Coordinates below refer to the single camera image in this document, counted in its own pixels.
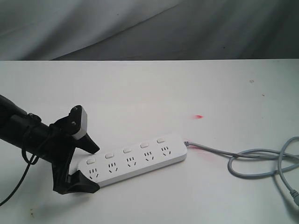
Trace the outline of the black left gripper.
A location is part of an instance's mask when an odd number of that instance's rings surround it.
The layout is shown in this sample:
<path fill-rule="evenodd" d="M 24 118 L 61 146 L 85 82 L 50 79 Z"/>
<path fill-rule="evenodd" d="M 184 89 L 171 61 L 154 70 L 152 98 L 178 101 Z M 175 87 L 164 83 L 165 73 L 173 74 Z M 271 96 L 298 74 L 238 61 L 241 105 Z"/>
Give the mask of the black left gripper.
<path fill-rule="evenodd" d="M 68 117 L 63 117 L 50 124 L 50 155 L 53 176 L 53 190 L 59 194 L 95 193 L 100 186 L 88 179 L 80 170 L 69 174 L 70 163 L 75 146 L 73 138 L 67 134 Z M 100 147 L 86 133 L 77 140 L 77 147 L 95 154 Z"/>

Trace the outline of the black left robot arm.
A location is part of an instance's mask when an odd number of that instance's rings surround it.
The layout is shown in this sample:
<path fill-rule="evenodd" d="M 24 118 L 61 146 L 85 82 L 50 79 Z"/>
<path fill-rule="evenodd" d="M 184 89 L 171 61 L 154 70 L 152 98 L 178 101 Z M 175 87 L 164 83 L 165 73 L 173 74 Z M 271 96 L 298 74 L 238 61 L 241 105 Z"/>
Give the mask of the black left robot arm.
<path fill-rule="evenodd" d="M 55 192 L 95 193 L 100 189 L 81 171 L 69 174 L 76 148 L 90 154 L 100 149 L 87 133 L 87 113 L 81 105 L 74 106 L 66 117 L 46 125 L 37 115 L 27 113 L 1 96 L 0 138 L 20 148 L 28 165 L 36 164 L 39 159 L 49 162 Z"/>

